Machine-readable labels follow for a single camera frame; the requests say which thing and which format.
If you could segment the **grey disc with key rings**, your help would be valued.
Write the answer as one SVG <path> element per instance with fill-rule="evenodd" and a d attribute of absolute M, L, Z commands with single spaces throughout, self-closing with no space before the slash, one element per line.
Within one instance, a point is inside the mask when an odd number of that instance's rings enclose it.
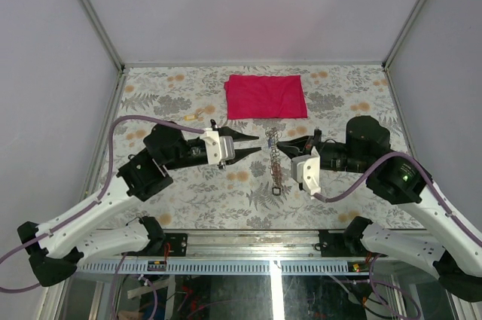
<path fill-rule="evenodd" d="M 273 180 L 272 194 L 279 197 L 282 194 L 282 167 L 280 163 L 279 149 L 277 148 L 277 143 L 279 140 L 279 132 L 277 128 L 271 127 L 266 129 L 265 135 L 268 139 L 272 141 L 272 147 L 268 148 L 270 152 L 270 174 Z"/>

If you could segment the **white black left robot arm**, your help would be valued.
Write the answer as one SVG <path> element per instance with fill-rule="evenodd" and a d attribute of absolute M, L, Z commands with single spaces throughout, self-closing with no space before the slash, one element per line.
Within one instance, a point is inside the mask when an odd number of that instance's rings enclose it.
<path fill-rule="evenodd" d="M 215 122 L 206 129 L 189 129 L 172 121 L 127 115 L 112 125 L 128 120 L 154 124 L 139 153 L 119 169 L 113 169 L 114 155 L 110 153 L 107 179 L 100 190 L 50 221 L 27 221 L 18 227 L 38 285 L 50 287 L 63 282 L 97 258 L 166 253 L 166 234 L 154 217 L 143 216 L 113 230 L 103 230 L 101 225 L 165 190 L 173 183 L 170 170 L 204 165 L 223 169 L 258 152 L 257 148 L 234 147 L 237 142 L 254 141 L 255 136 Z"/>

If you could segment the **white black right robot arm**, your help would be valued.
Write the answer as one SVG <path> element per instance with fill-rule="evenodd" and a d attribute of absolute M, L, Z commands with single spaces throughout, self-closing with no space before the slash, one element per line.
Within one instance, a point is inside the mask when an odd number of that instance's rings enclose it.
<path fill-rule="evenodd" d="M 277 148 L 291 160 L 291 177 L 311 197 L 336 203 L 365 184 L 434 237 L 433 242 L 410 238 L 357 216 L 343 232 L 349 254 L 387 255 L 425 271 L 462 300 L 481 300 L 481 232 L 456 210 L 415 159 L 392 150 L 390 132 L 376 119 L 350 119 L 344 142 L 324 140 L 321 130 L 315 130 L 311 136 L 279 142 Z M 322 170 L 358 173 L 360 178 L 342 194 L 328 198 L 321 194 Z"/>

